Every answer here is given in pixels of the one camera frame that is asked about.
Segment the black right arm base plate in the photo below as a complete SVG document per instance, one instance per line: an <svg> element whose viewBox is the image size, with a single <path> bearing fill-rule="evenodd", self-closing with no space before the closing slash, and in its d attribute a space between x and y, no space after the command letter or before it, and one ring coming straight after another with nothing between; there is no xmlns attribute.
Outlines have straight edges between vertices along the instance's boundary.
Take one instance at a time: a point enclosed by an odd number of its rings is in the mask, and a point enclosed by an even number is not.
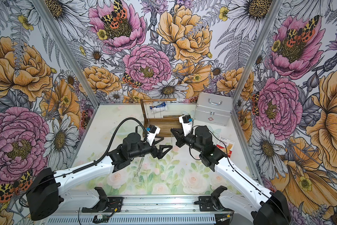
<svg viewBox="0 0 337 225"><path fill-rule="evenodd" d="M232 211L229 208L225 208L222 203L219 201L219 197L222 192L226 191L227 187L219 186L216 188L210 196L199 196L198 201L195 201L194 204L199 206L201 212L228 212Z"/></svg>

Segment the wooden jewelry display stand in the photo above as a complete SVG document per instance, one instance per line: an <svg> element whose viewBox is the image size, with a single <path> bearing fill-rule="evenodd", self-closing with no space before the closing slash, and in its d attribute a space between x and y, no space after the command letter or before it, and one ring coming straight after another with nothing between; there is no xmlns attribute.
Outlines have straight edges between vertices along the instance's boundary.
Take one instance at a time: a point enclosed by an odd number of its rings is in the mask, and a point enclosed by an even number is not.
<svg viewBox="0 0 337 225"><path fill-rule="evenodd" d="M161 129L159 135L162 137L170 137L171 136L171 129L172 128L182 128L181 123L179 122L179 117L181 115L164 115L156 118L155 116L153 118L149 117L149 113L152 113L153 115L162 113L164 111L158 110L156 112L153 112L151 109L146 110L146 103L154 103L159 102L159 105L162 103L165 103L167 105L167 102L173 102L176 101L177 98L162 98L162 99L140 99L140 105L144 117L144 126L149 127L150 125L155 125Z"/></svg>

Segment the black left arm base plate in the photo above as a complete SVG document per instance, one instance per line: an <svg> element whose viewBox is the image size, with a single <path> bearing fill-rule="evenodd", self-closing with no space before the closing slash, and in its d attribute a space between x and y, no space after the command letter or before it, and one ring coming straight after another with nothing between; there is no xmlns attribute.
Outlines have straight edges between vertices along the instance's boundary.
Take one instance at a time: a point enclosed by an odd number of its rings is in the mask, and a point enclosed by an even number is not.
<svg viewBox="0 0 337 225"><path fill-rule="evenodd" d="M92 207L83 207L82 213L99 213L99 212L120 212L123 205L123 197L108 197L102 187L94 188L99 194L99 201Z"/></svg>

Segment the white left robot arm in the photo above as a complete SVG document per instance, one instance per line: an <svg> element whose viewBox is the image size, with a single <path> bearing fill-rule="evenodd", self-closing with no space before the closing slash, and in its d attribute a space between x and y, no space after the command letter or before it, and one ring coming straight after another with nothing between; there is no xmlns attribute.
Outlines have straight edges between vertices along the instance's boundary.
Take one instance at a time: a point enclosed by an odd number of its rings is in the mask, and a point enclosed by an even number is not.
<svg viewBox="0 0 337 225"><path fill-rule="evenodd" d="M65 202L64 195L77 185L120 171L135 158L151 155L162 159L173 148L171 145L156 147L157 143L156 140L142 141L140 134L131 133L116 149L96 161L59 171L42 170L26 192L31 219L39 221L53 214Z"/></svg>

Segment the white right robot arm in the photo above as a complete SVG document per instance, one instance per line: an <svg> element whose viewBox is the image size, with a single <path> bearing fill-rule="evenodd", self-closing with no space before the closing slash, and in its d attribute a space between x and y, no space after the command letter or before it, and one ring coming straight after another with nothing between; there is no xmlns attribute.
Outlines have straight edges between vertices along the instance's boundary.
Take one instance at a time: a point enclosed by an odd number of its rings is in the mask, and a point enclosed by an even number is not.
<svg viewBox="0 0 337 225"><path fill-rule="evenodd" d="M229 181L245 200L240 202L224 194L225 186L219 186L211 194L212 207L216 211L230 209L241 212L255 225L288 225L291 215L286 197L282 192L272 192L254 181L234 165L226 152L213 143L213 134L207 126L197 126L194 131L171 129L177 147L187 145L199 152L201 162L213 172Z"/></svg>

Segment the white blue toothpaste tube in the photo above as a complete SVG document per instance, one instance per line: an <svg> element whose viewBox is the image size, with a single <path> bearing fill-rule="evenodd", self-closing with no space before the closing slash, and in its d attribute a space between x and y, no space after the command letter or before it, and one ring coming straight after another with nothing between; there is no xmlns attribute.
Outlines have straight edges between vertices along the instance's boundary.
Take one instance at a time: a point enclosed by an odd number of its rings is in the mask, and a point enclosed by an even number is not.
<svg viewBox="0 0 337 225"><path fill-rule="evenodd" d="M150 106L150 111L152 113L158 113L158 112L162 112L162 111L167 111L168 110L168 106L166 104L166 102L161 102L159 105L156 106Z"/></svg>

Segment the silver aluminium first aid case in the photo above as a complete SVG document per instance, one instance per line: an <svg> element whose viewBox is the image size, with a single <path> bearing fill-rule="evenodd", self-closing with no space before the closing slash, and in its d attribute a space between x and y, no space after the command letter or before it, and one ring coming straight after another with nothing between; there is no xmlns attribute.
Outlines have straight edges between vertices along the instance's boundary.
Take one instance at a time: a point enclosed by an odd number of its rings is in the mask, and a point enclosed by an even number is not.
<svg viewBox="0 0 337 225"><path fill-rule="evenodd" d="M232 111L231 97L202 92L197 99L194 120L227 126Z"/></svg>

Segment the red white bandage box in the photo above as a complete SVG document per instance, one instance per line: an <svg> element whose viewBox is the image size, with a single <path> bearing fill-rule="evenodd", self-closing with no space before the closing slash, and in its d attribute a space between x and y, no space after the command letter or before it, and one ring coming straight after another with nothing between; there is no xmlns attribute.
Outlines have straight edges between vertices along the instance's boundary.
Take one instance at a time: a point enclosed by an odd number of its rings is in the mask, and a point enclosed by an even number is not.
<svg viewBox="0 0 337 225"><path fill-rule="evenodd" d="M219 140L217 142L217 147L224 153L227 154L227 156L230 158L232 155L232 151L234 148L235 143L228 138L225 138L223 136L219 137Z"/></svg>

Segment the aluminium front rail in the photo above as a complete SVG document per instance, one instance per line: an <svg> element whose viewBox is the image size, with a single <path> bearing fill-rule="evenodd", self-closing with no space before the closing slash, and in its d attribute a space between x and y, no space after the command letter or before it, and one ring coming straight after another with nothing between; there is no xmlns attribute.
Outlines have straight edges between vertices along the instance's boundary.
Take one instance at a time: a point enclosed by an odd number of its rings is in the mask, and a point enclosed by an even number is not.
<svg viewBox="0 0 337 225"><path fill-rule="evenodd" d="M153 195L153 196L108 196L123 197L121 213L192 213L201 212L198 201L201 195ZM83 207L92 208L99 201L99 195L91 192L71 191L64 194L64 201L58 205L53 214L77 212ZM245 197L224 191L219 201L225 208L251 218L251 212L258 210Z"/></svg>

